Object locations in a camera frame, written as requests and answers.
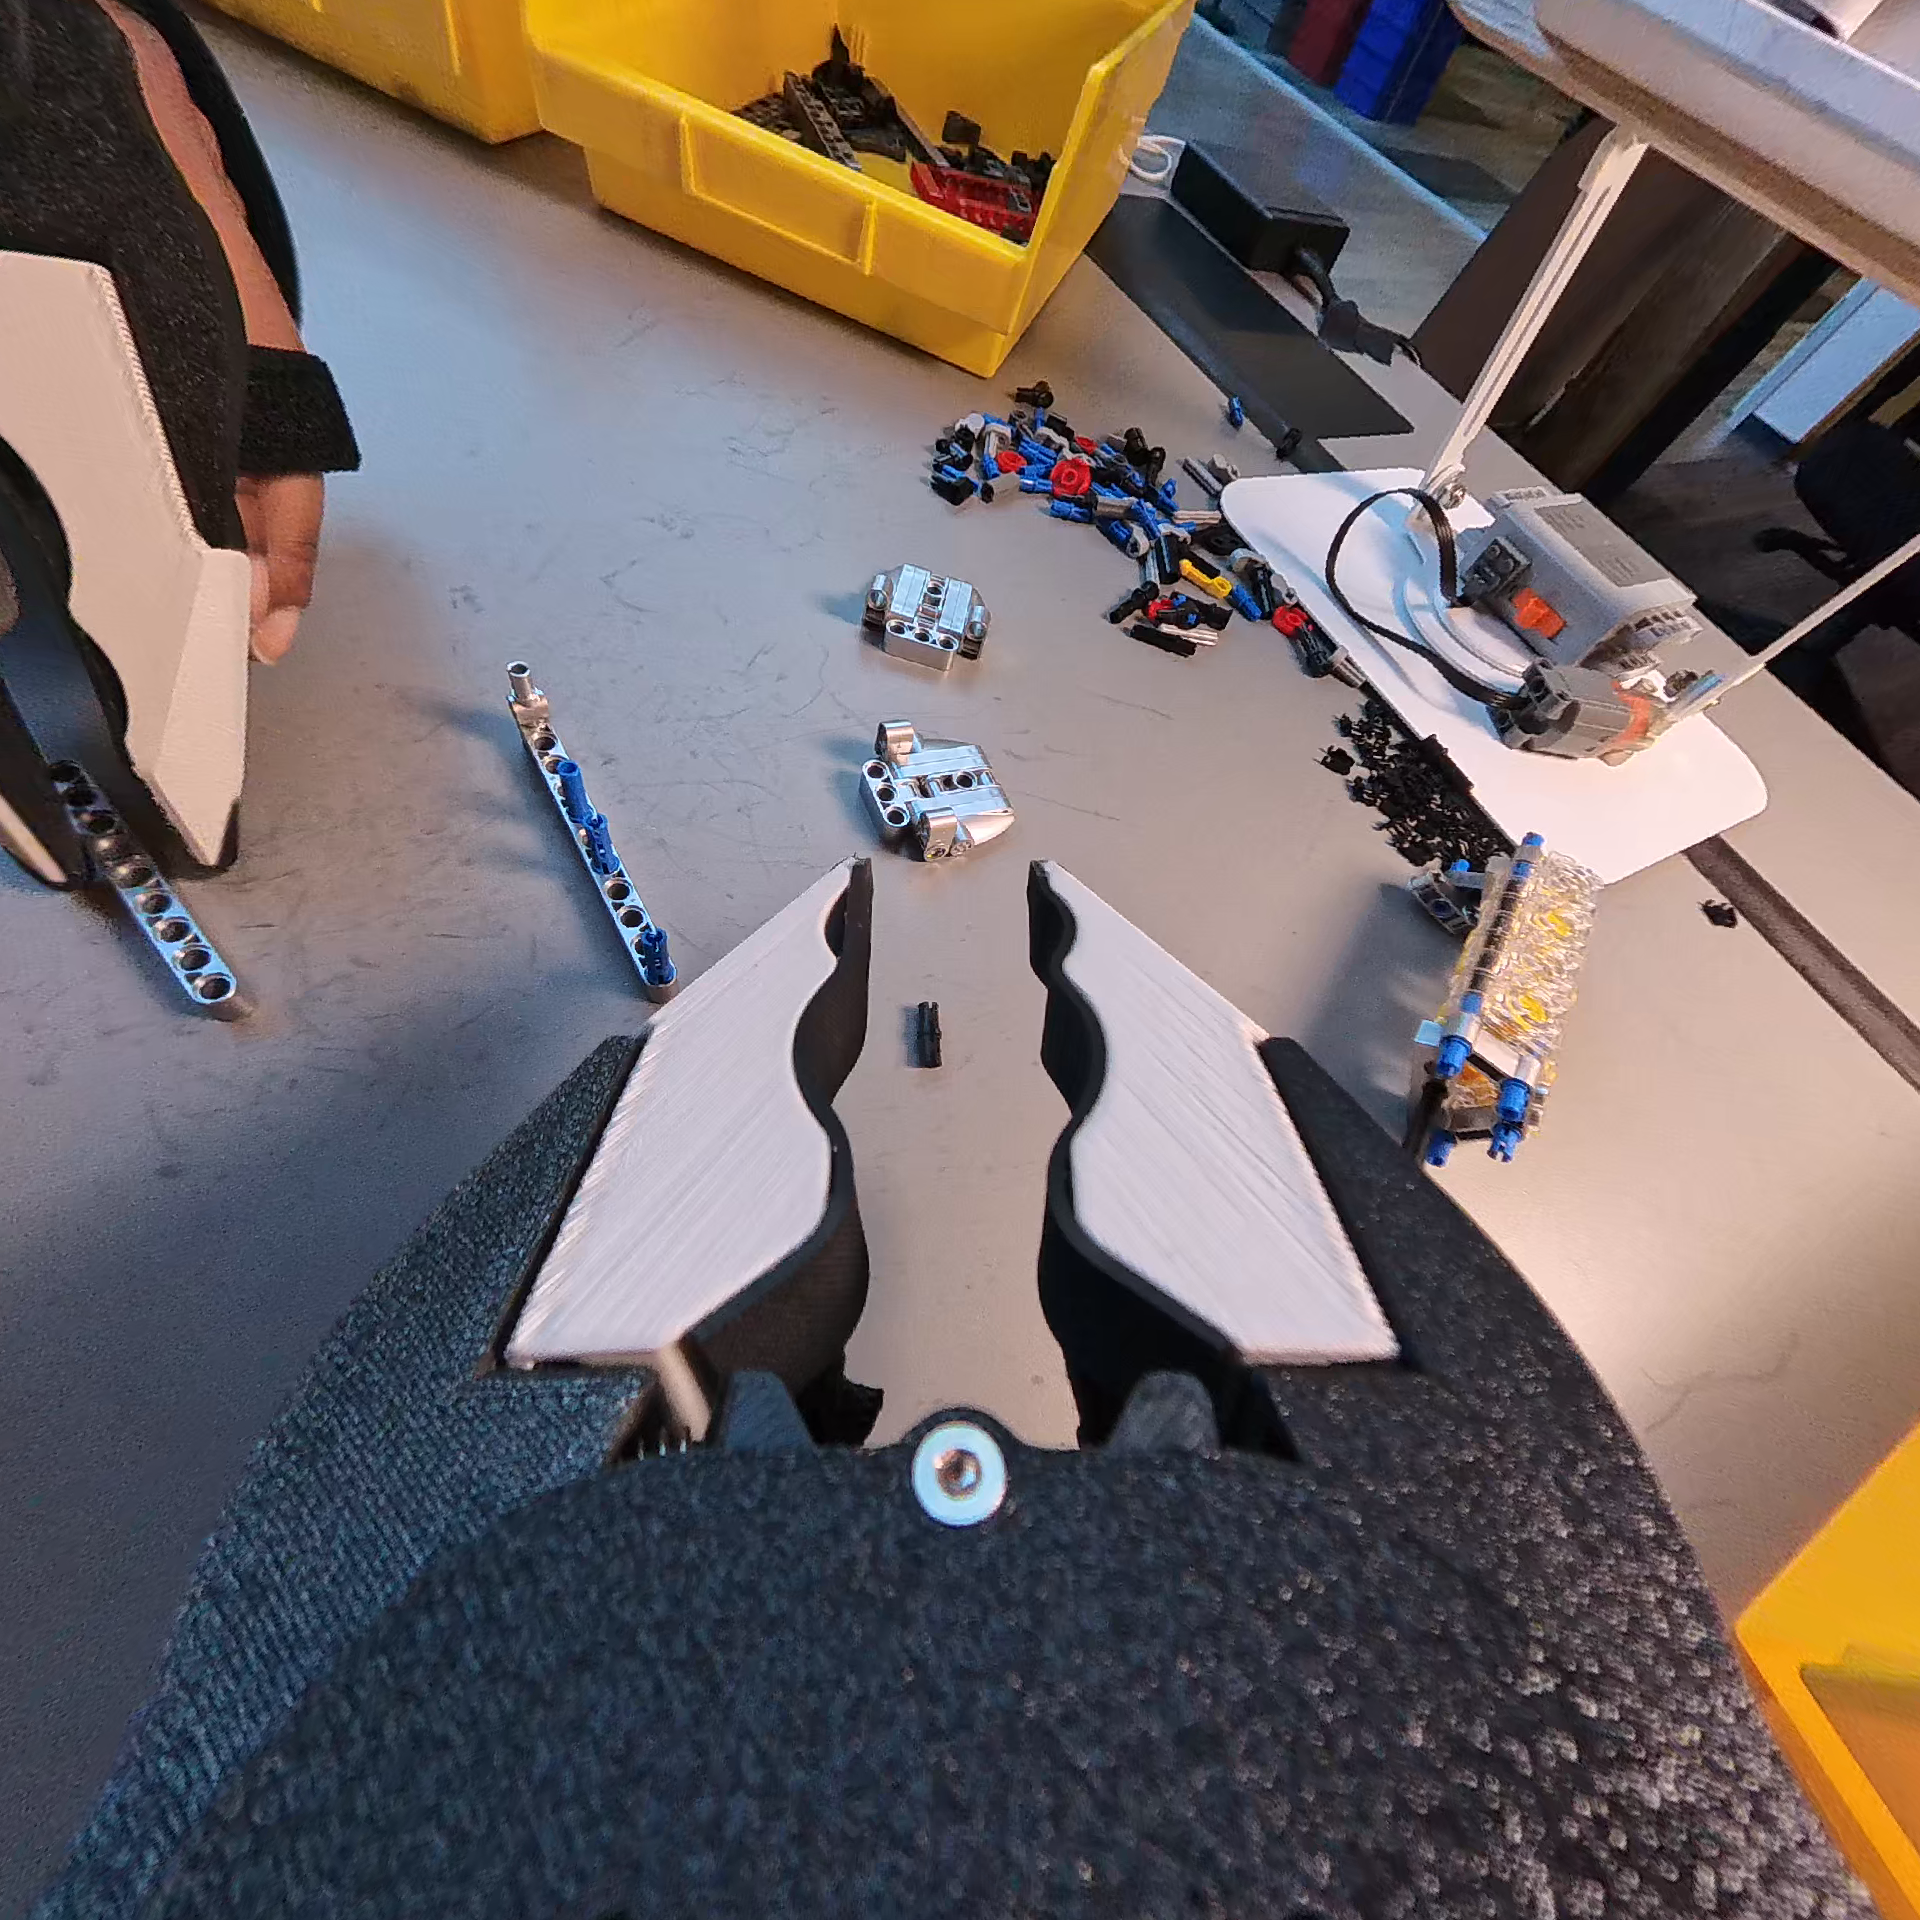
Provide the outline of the person's left hand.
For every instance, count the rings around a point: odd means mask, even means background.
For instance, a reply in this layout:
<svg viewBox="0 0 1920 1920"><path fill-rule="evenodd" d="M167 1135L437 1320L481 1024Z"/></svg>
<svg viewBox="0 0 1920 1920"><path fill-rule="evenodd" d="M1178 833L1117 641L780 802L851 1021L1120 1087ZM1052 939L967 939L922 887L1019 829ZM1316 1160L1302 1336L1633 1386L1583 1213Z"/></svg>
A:
<svg viewBox="0 0 1920 1920"><path fill-rule="evenodd" d="M99 8L131 51L139 92L159 142L218 235L248 344L302 352L300 324L227 172L218 130L196 101L173 48L155 23L130 6L102 2ZM284 660L315 584L323 478L318 471L241 471L233 500L251 564L251 658Z"/></svg>

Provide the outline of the pile of small mixed pieces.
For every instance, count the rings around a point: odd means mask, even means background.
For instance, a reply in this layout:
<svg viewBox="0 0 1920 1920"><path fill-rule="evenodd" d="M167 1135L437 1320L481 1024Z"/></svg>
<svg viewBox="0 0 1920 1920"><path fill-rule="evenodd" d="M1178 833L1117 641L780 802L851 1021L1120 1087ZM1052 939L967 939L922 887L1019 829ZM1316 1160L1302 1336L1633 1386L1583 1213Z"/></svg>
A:
<svg viewBox="0 0 1920 1920"><path fill-rule="evenodd" d="M1227 516L1236 475L1216 457L1171 466L1138 426L1082 433L1044 379L1019 386L1003 412L957 416L925 452L928 487L948 505L1025 497L1117 552L1133 577L1106 620L1135 644L1194 660L1245 622L1280 636L1308 678L1359 689L1347 647Z"/></svg>

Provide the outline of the short grey perforated beam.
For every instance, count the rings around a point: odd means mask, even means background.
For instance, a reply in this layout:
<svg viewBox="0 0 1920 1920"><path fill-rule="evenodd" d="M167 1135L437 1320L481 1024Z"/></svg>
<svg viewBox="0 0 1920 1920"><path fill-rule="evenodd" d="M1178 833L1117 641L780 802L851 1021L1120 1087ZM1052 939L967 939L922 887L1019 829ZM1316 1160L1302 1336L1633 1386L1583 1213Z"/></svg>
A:
<svg viewBox="0 0 1920 1920"><path fill-rule="evenodd" d="M227 957L187 908L162 862L82 761L56 757L50 779L87 862L86 894L109 904L197 1015L236 1024L251 1013Z"/></svg>

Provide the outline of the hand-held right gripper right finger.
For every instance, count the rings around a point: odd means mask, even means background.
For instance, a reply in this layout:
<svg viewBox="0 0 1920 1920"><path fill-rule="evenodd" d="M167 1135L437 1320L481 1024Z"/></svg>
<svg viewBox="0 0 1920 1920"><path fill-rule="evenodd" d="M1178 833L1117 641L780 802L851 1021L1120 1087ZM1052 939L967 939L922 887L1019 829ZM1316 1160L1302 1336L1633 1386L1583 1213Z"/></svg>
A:
<svg viewBox="0 0 1920 1920"><path fill-rule="evenodd" d="M1039 1061L1065 1103L1047 1153L1037 1297L1080 1444L1154 1376L1217 1434L1278 1444L1256 1382L1401 1360L1269 1060L1236 1002L1054 859L1025 871Z"/></svg>

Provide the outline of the pile of black pins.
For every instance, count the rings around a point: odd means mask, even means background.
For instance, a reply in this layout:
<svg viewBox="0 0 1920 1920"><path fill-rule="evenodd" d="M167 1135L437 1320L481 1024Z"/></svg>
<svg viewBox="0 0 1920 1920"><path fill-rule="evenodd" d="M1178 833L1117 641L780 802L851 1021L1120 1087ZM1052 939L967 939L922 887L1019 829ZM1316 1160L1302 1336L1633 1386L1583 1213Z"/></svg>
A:
<svg viewBox="0 0 1920 1920"><path fill-rule="evenodd" d="M1373 691L1335 718L1318 763L1341 781L1351 803L1371 813L1373 827L1412 868L1482 870L1518 846L1475 802L1470 779L1437 740L1412 734Z"/></svg>

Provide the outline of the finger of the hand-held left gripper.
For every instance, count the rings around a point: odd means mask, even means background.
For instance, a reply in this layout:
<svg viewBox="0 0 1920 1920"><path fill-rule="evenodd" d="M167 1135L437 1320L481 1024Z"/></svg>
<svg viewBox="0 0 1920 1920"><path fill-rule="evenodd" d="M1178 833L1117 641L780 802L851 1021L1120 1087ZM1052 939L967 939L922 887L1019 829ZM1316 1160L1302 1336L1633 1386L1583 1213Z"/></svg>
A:
<svg viewBox="0 0 1920 1920"><path fill-rule="evenodd" d="M1 846L25 876L53 889L94 881L83 837L32 728L1 684Z"/></svg>
<svg viewBox="0 0 1920 1920"><path fill-rule="evenodd" d="M251 561L187 505L114 278L1 254L1 431L60 521L65 612L119 686L131 771L224 870L246 781Z"/></svg>

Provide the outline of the yellow storage bin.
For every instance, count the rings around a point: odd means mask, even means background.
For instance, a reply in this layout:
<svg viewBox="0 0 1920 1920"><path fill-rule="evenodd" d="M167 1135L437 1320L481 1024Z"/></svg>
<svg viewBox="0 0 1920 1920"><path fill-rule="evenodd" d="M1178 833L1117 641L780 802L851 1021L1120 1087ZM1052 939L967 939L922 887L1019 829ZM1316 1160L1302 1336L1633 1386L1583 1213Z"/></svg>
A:
<svg viewBox="0 0 1920 1920"><path fill-rule="evenodd" d="M598 204L978 375L999 369L1117 199L1192 19L1148 2L524 4L539 123ZM840 32L928 134L1054 160L1025 244L737 108Z"/></svg>
<svg viewBox="0 0 1920 1920"><path fill-rule="evenodd" d="M1740 1659L1881 1916L1917 1914L1917 1431L1744 1608Z"/></svg>
<svg viewBox="0 0 1920 1920"><path fill-rule="evenodd" d="M211 2L400 103L499 146L539 131L530 23L565 28L588 2Z"/></svg>

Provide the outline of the grey motor with orange end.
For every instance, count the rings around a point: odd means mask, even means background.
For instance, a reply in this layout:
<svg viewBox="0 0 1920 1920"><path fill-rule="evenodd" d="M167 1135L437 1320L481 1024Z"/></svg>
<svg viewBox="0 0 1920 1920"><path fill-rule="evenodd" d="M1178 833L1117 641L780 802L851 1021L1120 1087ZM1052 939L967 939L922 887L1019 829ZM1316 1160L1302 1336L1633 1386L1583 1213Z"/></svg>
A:
<svg viewBox="0 0 1920 1920"><path fill-rule="evenodd" d="M1534 663L1514 691L1490 702L1504 746L1518 754L1621 763L1724 691L1715 671L1654 658L1598 665Z"/></svg>

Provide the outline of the black power adapter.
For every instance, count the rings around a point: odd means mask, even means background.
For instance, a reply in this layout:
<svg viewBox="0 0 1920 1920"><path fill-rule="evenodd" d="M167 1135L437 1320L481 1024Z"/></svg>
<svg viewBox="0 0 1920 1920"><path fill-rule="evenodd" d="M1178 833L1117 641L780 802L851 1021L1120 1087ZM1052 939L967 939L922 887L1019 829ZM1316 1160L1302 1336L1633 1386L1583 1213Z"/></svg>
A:
<svg viewBox="0 0 1920 1920"><path fill-rule="evenodd" d="M1351 234L1350 221L1332 208L1297 196L1272 198L1194 140L1182 143L1165 192L1190 221L1251 274L1330 276Z"/></svg>

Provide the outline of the grey battery box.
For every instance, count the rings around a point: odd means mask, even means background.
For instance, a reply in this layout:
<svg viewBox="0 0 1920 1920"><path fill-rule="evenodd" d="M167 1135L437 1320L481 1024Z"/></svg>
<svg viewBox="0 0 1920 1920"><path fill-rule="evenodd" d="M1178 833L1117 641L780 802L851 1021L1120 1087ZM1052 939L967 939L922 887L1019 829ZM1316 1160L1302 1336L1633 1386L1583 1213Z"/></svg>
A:
<svg viewBox="0 0 1920 1920"><path fill-rule="evenodd" d="M1453 539L1455 601L1498 617L1551 665L1656 658L1704 625L1692 588L1577 492L1518 487L1483 500Z"/></svg>

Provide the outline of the silver engine block piece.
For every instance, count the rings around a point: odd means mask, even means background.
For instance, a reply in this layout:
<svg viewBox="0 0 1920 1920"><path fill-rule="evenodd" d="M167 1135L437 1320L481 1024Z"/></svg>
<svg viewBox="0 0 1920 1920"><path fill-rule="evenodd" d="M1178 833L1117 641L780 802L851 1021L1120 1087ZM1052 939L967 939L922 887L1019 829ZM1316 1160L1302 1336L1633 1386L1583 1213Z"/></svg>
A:
<svg viewBox="0 0 1920 1920"><path fill-rule="evenodd" d="M872 575L860 624L889 658L948 671L979 655L992 612L970 582L901 561Z"/></svg>
<svg viewBox="0 0 1920 1920"><path fill-rule="evenodd" d="M881 721L858 771L879 837L922 862L951 862L1006 835L1015 809L978 746Z"/></svg>

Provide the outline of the stack of blue and red bins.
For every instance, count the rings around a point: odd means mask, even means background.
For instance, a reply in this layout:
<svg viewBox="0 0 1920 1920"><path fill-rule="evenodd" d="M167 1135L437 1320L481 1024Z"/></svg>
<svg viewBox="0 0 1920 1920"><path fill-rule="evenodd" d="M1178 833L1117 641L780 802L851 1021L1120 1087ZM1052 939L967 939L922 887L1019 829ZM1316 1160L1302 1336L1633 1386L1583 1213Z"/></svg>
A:
<svg viewBox="0 0 1920 1920"><path fill-rule="evenodd" d="M1448 2L1308 2L1280 51L1362 118L1412 126L1459 42Z"/></svg>

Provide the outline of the brown wooden panel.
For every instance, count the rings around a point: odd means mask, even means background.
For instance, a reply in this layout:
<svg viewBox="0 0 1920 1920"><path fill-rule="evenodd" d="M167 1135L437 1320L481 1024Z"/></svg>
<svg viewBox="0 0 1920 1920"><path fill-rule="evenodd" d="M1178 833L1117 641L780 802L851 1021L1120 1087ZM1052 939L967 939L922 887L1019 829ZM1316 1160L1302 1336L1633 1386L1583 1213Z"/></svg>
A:
<svg viewBox="0 0 1920 1920"><path fill-rule="evenodd" d="M1610 131L1581 113L1412 334L1464 397ZM1645 152L1507 379L1491 431L1567 492L1631 485L1833 276L1836 260Z"/></svg>

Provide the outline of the black office chair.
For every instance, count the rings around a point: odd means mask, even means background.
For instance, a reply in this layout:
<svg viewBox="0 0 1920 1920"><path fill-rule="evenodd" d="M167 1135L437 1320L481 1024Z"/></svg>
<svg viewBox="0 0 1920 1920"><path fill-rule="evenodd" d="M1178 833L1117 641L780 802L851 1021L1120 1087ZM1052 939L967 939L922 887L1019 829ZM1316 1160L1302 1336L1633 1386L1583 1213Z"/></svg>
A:
<svg viewBox="0 0 1920 1920"><path fill-rule="evenodd" d="M1761 553L1795 556L1836 588L1852 586L1915 536L1915 443L1893 426L1853 420L1812 448L1791 473L1791 492L1817 532L1770 525L1751 536L1751 545ZM1770 667L1853 743L1862 743L1866 732L1839 653L1868 627L1917 640L1915 557L1824 617Z"/></svg>

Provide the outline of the long grey beam with pins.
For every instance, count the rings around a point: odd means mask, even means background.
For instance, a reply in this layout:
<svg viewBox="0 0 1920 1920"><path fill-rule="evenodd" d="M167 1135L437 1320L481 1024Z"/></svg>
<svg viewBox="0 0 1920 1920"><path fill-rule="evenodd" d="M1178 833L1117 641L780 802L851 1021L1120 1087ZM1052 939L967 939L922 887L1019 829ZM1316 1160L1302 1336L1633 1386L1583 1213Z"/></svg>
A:
<svg viewBox="0 0 1920 1920"><path fill-rule="evenodd" d="M591 881L593 895L620 941L638 989L652 1004L678 994L678 967L667 936L641 898L612 835L612 825L593 802L580 763L565 749L548 693L524 660L505 663L505 702L520 743L567 846Z"/></svg>

